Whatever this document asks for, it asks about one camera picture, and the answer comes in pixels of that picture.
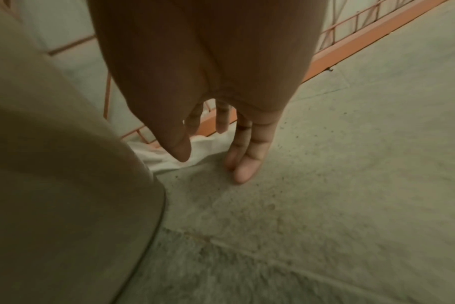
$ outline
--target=gray concrete floor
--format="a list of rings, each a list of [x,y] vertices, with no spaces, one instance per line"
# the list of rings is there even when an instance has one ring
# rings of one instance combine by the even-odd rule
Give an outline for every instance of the gray concrete floor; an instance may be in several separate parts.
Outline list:
[[[455,303],[455,0],[302,85],[259,175],[222,155],[118,302]]]

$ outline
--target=hand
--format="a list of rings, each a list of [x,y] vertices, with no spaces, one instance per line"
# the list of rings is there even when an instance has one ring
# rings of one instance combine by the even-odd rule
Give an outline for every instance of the hand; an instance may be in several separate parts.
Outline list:
[[[216,130],[237,128],[225,165],[244,183],[261,167],[308,70],[325,0],[88,0],[107,66],[131,111],[179,161],[203,102]]]

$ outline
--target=concrete floor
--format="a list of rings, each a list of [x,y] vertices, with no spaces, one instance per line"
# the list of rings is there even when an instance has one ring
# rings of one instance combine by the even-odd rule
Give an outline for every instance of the concrete floor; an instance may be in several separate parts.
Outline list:
[[[302,85],[253,181],[221,160],[159,176],[118,303],[455,304],[455,0]]]

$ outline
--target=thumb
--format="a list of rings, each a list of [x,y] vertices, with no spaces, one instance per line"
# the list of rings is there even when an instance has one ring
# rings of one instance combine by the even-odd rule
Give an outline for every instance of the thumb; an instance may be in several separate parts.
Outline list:
[[[191,141],[182,121],[162,122],[147,126],[157,141],[170,155],[180,162],[191,156]]]

